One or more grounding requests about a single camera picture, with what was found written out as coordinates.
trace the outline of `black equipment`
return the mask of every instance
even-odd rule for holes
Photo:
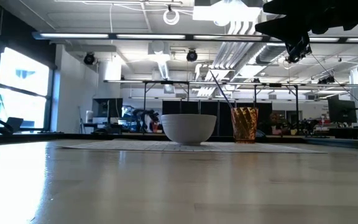
[[[149,126],[150,124],[146,124],[146,121],[145,121],[146,115],[149,116],[150,119],[155,123],[160,121],[158,118],[159,114],[156,113],[154,110],[135,109],[132,112],[132,117],[134,117],[136,120],[136,132],[146,133],[147,127],[151,128],[151,131],[152,131],[152,127]]]
[[[255,29],[284,41],[288,63],[296,63],[311,53],[309,31],[324,34],[332,27],[347,31],[358,25],[358,1],[353,0],[273,0],[264,4],[263,10],[285,15],[256,24]]]
[[[328,110],[331,122],[357,122],[356,105],[354,101],[328,99]]]
[[[332,122],[356,123],[356,108],[353,101],[328,99],[329,118]]]
[[[3,127],[0,127],[0,133],[3,135],[13,134],[20,130],[22,122],[22,118],[8,118],[6,123],[0,120],[0,124],[3,125]]]
[[[93,99],[92,109],[95,117],[120,118],[122,116],[122,98]]]
[[[96,63],[96,58],[94,57],[94,53],[89,52],[86,54],[84,58],[85,65],[94,65]]]
[[[104,128],[97,129],[93,134],[120,134],[121,125],[111,124],[111,118],[122,117],[122,98],[93,99],[95,117],[107,118]]]
[[[197,61],[197,58],[198,58],[198,56],[197,56],[196,50],[190,49],[189,52],[187,53],[187,57],[186,57],[187,61],[195,62],[195,61]]]

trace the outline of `ceiling pipe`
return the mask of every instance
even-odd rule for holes
[[[229,29],[229,32],[227,32],[228,35],[231,35],[233,32],[234,32],[234,28],[236,26],[236,23],[234,21],[231,21],[230,22],[230,29]],[[216,58],[214,60],[214,62],[212,63],[212,67],[215,68],[216,67],[216,64],[219,62],[220,58],[222,57],[222,54],[223,52],[225,51],[226,49],[226,44],[227,42],[223,42],[220,49],[219,49],[219,52],[218,54],[216,55]]]
[[[251,26],[251,30],[248,32],[248,34],[254,34],[255,33],[255,26]],[[237,56],[237,58],[235,58],[232,63],[230,64],[229,68],[234,68],[239,62],[240,60],[246,55],[247,51],[253,46],[253,44],[251,43],[241,43],[240,46],[240,53]]]
[[[240,31],[240,35],[244,35],[247,30],[249,29],[249,22],[243,22],[242,29]],[[230,60],[226,63],[225,68],[230,68],[231,64],[244,53],[244,47],[247,45],[247,43],[235,43],[236,47],[234,48],[234,53]]]
[[[238,32],[241,30],[241,21],[236,21],[235,22],[236,25],[234,27],[234,31],[233,31],[233,35],[237,35]],[[224,69],[224,64],[226,62],[226,60],[229,58],[229,56],[232,54],[232,52],[235,49],[236,43],[228,43],[227,47],[226,47],[226,51],[223,55],[223,57],[221,58],[221,60],[219,61],[218,67],[221,69]]]
[[[167,62],[158,63],[158,69],[160,70],[161,78],[162,78],[163,80],[168,80],[168,79],[170,79],[170,78],[169,78],[169,70],[168,70]]]

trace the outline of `ceiling duct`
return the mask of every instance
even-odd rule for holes
[[[158,63],[161,78],[163,80],[170,79],[167,61],[171,59],[169,43],[155,40],[149,43],[149,58]]]
[[[217,26],[230,21],[254,21],[262,6],[263,0],[195,0],[193,20],[214,21]]]
[[[285,46],[277,44],[267,44],[266,47],[256,57],[256,63],[259,65],[268,65],[277,59],[284,51]]]

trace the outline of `ceramic bowl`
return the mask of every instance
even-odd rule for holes
[[[161,117],[165,134],[183,145],[200,145],[211,137],[216,116],[205,114],[167,114]]]

